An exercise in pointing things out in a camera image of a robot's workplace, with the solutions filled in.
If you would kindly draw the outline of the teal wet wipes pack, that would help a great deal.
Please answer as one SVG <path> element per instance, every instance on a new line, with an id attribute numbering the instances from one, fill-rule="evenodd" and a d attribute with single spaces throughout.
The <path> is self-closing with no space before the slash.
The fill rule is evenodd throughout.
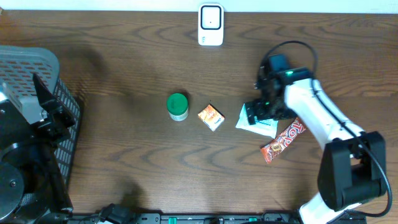
<path id="1" fill-rule="evenodd" d="M 235 128 L 244 129 L 256 134 L 261 134 L 263 136 L 268 136 L 272 139 L 276 137 L 278 121 L 273 119 L 258 120 L 256 116 L 254 116 L 254 121 L 254 124 L 249 124 L 246 106 L 243 105 Z"/>

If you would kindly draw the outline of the red chocolate bar wrapper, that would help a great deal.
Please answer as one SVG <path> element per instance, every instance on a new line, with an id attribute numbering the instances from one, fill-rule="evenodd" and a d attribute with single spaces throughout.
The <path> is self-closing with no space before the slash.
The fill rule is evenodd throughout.
<path id="1" fill-rule="evenodd" d="M 286 149 L 295 138 L 306 130 L 305 125 L 299 118 L 294 121 L 270 143 L 261 148 L 265 161 L 270 164 L 279 154 Z"/>

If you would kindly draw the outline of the orange small box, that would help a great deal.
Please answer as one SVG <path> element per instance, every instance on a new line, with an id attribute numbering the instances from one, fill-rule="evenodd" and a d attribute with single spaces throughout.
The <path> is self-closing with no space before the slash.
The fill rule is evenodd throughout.
<path id="1" fill-rule="evenodd" d="M 216 110 L 212 105 L 208 105 L 201 112 L 198 117 L 212 130 L 216 131 L 217 128 L 224 122 L 224 116 Z"/>

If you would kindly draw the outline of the green lid jar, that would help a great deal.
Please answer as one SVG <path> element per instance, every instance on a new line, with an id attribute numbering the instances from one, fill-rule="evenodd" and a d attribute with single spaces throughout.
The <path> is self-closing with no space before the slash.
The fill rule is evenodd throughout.
<path id="1" fill-rule="evenodd" d="M 167 98 L 167 111 L 174 121 L 183 121 L 188 116 L 189 106 L 185 95 L 173 93 Z"/>

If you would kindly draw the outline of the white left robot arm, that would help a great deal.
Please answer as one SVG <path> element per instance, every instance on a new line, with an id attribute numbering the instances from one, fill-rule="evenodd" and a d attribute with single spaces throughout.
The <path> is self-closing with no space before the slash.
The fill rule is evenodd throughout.
<path id="1" fill-rule="evenodd" d="M 75 122 L 37 74 L 32 80 L 43 121 L 29 124 L 9 98 L 1 101 L 1 223 L 67 223 L 73 205 L 54 152 Z"/>

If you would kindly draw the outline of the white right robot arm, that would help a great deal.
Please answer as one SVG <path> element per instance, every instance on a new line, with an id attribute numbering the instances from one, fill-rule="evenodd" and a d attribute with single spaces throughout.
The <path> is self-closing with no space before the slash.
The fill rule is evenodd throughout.
<path id="1" fill-rule="evenodd" d="M 391 195 L 386 177 L 386 143 L 377 132 L 367 133 L 332 102 L 314 77 L 314 70 L 292 68 L 283 54 L 266 55 L 255 87 L 260 99 L 245 104 L 248 123 L 294 118 L 286 133 L 262 150 L 270 161 L 307 128 L 323 155 L 318 193 L 299 210 L 303 223 L 335 222 L 374 198 Z"/>

